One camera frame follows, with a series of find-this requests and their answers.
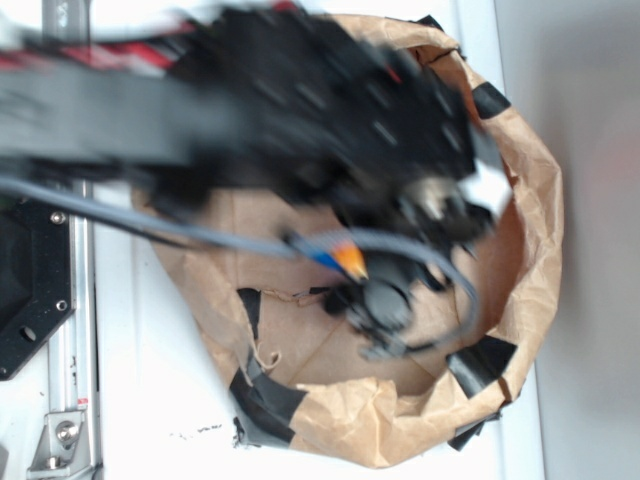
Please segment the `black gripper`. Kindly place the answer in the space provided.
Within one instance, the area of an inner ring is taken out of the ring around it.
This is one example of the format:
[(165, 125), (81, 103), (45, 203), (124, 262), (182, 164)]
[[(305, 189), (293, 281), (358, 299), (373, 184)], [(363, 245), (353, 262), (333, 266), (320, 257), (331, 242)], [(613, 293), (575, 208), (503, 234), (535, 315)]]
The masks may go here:
[[(452, 260), (492, 229), (505, 208), (495, 142), (461, 93), (404, 52), (340, 29), (299, 33), (281, 69), (292, 115), (282, 123), (280, 193), (329, 205), (341, 231), (283, 242), (338, 270), (345, 282), (325, 307), (343, 313), (369, 345), (367, 359), (422, 353), (477, 323), (478, 295)], [(419, 343), (403, 334), (410, 289), (459, 286), (471, 301), (459, 326)]]

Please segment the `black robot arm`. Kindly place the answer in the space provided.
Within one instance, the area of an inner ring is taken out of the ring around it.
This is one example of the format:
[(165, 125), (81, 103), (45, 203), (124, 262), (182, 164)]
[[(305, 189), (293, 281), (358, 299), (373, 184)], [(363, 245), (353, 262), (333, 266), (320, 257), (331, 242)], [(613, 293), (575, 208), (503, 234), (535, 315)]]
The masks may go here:
[[(341, 226), (253, 238), (196, 223), (217, 189), (330, 207)], [(404, 48), (297, 6), (89, 44), (20, 33), (1, 51), (1, 195), (170, 245), (306, 258), (340, 273), (369, 358), (473, 331), (453, 264), (511, 192), (461, 91)]]

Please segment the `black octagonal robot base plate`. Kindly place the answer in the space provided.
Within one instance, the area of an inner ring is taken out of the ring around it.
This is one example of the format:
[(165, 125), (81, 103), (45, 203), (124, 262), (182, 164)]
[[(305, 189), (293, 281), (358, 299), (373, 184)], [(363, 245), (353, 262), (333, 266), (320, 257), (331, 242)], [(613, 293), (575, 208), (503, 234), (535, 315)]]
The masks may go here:
[(1, 379), (31, 360), (73, 312), (66, 214), (21, 200), (1, 213)]

